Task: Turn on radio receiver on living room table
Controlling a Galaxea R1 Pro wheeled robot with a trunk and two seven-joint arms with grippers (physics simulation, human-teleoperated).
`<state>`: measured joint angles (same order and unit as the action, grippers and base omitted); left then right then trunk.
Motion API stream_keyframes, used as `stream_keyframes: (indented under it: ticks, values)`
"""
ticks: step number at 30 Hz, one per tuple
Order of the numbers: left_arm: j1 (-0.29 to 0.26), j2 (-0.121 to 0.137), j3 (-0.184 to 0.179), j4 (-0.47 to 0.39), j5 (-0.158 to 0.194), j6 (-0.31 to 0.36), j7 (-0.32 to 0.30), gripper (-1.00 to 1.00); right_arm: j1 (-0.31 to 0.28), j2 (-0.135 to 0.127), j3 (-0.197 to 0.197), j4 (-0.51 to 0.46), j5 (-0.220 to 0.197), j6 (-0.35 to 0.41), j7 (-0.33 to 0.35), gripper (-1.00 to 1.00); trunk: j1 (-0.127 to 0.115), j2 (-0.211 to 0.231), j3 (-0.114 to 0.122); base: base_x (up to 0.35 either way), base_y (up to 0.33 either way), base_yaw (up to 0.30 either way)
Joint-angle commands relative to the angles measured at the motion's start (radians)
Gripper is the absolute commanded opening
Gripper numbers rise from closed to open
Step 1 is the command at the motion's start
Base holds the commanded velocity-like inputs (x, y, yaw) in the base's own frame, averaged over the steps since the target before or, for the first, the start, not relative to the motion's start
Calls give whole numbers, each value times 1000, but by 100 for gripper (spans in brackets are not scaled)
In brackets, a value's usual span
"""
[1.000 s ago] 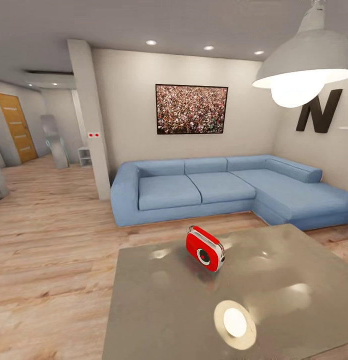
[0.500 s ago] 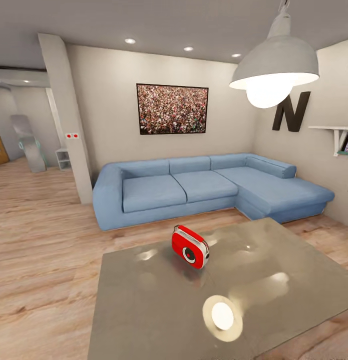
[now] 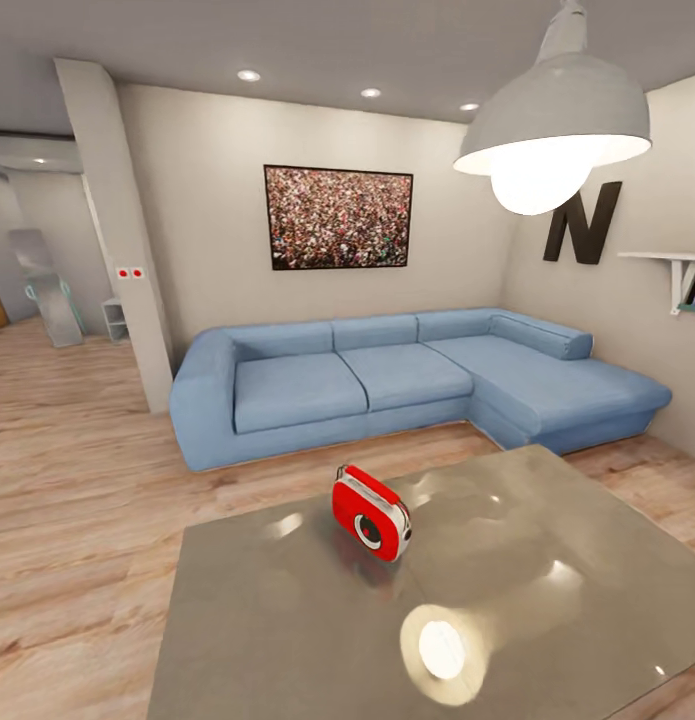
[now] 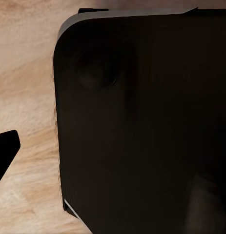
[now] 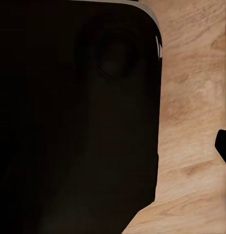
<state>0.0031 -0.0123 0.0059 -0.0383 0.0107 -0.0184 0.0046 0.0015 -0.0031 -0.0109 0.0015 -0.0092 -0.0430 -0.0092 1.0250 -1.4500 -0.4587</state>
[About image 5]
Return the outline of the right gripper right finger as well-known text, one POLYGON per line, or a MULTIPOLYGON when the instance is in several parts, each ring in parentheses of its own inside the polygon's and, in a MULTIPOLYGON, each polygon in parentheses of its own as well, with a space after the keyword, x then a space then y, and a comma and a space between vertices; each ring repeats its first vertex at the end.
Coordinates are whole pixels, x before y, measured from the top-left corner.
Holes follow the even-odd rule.
POLYGON ((226 130, 219 130, 216 136, 215 148, 226 162, 226 130))

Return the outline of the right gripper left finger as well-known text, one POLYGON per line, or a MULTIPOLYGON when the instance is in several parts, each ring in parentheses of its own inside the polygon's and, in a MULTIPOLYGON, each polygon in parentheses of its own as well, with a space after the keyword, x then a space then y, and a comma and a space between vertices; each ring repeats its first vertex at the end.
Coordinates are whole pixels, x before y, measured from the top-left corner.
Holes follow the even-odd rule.
POLYGON ((0 181, 21 148, 16 130, 0 134, 0 181))

